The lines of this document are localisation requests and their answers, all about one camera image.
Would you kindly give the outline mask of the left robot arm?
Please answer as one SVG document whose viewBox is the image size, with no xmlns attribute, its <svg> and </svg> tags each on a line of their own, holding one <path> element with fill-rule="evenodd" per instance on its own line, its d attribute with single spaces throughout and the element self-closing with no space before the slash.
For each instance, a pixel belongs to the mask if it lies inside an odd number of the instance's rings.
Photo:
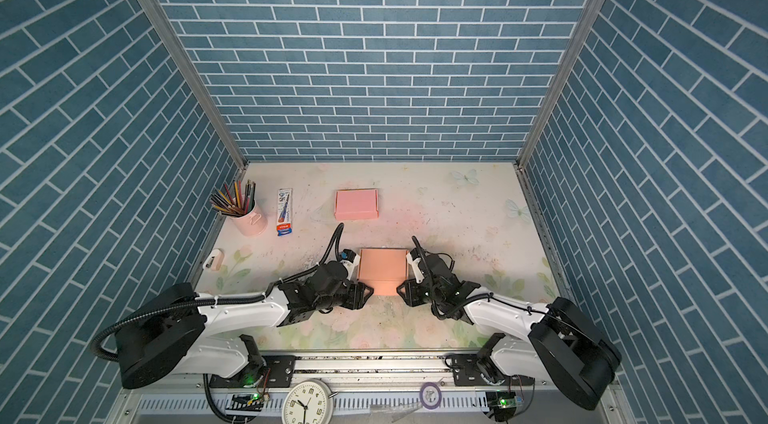
<svg viewBox="0 0 768 424">
<path fill-rule="evenodd" d="M 262 380 L 267 362 L 248 330 L 295 325 L 336 308 L 357 311 L 373 294 L 355 280 L 346 261 L 315 265 L 256 293 L 218 296 L 176 284 L 100 330 L 89 350 L 118 364 L 125 389 L 171 374 L 216 375 L 252 385 Z"/>
</svg>

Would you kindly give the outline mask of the pink cardboard box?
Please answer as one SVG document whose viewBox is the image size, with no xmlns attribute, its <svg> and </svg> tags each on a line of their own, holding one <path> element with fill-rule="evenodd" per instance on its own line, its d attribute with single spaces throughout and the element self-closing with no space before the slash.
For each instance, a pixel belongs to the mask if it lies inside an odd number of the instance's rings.
<svg viewBox="0 0 768 424">
<path fill-rule="evenodd" d="M 350 189 L 336 192 L 334 217 L 337 221 L 374 220 L 379 217 L 377 189 Z"/>
</svg>

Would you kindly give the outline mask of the tan cardboard box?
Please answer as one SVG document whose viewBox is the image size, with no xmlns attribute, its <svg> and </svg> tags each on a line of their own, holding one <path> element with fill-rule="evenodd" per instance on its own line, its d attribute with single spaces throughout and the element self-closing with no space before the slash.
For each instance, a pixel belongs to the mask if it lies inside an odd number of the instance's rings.
<svg viewBox="0 0 768 424">
<path fill-rule="evenodd" d="M 358 280 L 376 296 L 396 296 L 397 288 L 408 279 L 407 254 L 406 249 L 363 249 Z"/>
</svg>

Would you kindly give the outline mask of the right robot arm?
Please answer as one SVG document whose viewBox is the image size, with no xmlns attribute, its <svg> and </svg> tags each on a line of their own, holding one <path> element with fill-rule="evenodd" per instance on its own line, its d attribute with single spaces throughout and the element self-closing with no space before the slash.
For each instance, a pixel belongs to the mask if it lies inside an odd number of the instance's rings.
<svg viewBox="0 0 768 424">
<path fill-rule="evenodd" d="M 553 384 L 577 406 L 594 410 L 613 382 L 621 354 L 570 300 L 533 304 L 460 280 L 438 254 L 410 251 L 408 278 L 397 288 L 409 307 L 427 305 L 441 321 L 473 325 L 488 340 L 475 354 L 445 358 L 458 387 Z"/>
</svg>

